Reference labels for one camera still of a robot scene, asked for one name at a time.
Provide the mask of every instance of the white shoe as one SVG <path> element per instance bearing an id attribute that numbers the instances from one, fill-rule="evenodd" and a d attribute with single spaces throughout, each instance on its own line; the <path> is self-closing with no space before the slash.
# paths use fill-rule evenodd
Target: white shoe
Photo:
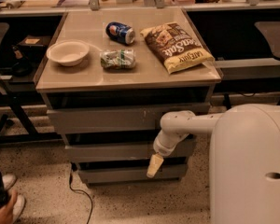
<path id="1" fill-rule="evenodd" d="M 17 199 L 15 205 L 13 206 L 13 211 L 12 211 L 13 221 L 12 221 L 12 223 L 15 223 L 19 219 L 22 211 L 24 210 L 25 203 L 26 203 L 26 200 L 25 200 L 24 196 L 18 195 L 18 199 Z"/>
<path id="2" fill-rule="evenodd" d="M 17 177 L 13 174 L 7 174 L 2 176 L 2 181 L 5 190 L 9 190 L 17 181 Z"/>

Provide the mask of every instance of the table top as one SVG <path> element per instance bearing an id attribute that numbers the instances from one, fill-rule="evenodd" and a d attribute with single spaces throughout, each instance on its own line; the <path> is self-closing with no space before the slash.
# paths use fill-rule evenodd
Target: table top
<path id="1" fill-rule="evenodd" d="M 127 47 L 110 40 L 105 28 L 112 21 L 130 25 L 135 30 L 133 44 Z M 140 31 L 171 21 L 177 22 L 193 38 L 200 39 L 197 30 L 190 25 L 189 17 L 180 7 L 69 12 L 56 42 L 68 39 L 83 40 L 90 45 L 90 54 L 81 64 L 74 67 L 63 67 L 48 61 L 36 89 L 40 92 L 106 91 L 192 87 L 220 82 L 220 71 L 214 62 L 209 61 L 182 72 L 168 74 L 148 48 Z M 100 63 L 99 50 L 105 49 L 133 49 L 136 67 L 129 70 L 104 69 Z"/>

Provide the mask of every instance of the blue can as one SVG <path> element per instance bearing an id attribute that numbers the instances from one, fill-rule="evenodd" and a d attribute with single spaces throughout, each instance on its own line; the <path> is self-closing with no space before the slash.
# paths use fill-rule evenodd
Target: blue can
<path id="1" fill-rule="evenodd" d="M 130 45 L 134 42 L 135 32 L 131 26 L 113 21 L 106 26 L 105 32 L 112 40 L 122 44 Z"/>

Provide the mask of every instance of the person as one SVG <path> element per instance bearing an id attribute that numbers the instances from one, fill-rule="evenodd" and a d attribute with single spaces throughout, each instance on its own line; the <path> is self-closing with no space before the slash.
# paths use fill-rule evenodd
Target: person
<path id="1" fill-rule="evenodd" d="M 25 199 L 19 195 L 16 190 L 10 191 L 11 187 L 15 184 L 17 177 L 13 174 L 3 175 L 0 172 L 0 193 L 7 191 L 9 200 L 3 206 L 0 206 L 0 224 L 12 224 L 21 215 Z"/>

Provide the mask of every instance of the cabinet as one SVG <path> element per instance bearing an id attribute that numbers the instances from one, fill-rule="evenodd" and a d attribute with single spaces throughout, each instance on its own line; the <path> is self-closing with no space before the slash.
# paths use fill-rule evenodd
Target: cabinet
<path id="1" fill-rule="evenodd" d="M 105 34 L 111 21 L 129 24 L 136 32 L 135 42 L 129 47 L 136 54 L 132 70 L 104 70 L 100 65 L 99 50 L 126 49 Z M 77 165 L 87 185 L 147 180 L 161 116 L 176 110 L 208 112 L 212 91 L 221 80 L 215 64 L 208 61 L 169 75 L 140 36 L 142 29 L 170 21 L 201 40 L 187 13 L 179 7 L 68 13 L 57 42 L 84 40 L 91 46 L 90 54 L 74 67 L 47 61 L 36 89 L 65 142 L 69 160 Z M 194 146 L 193 137 L 180 144 L 155 178 L 181 178 Z"/>

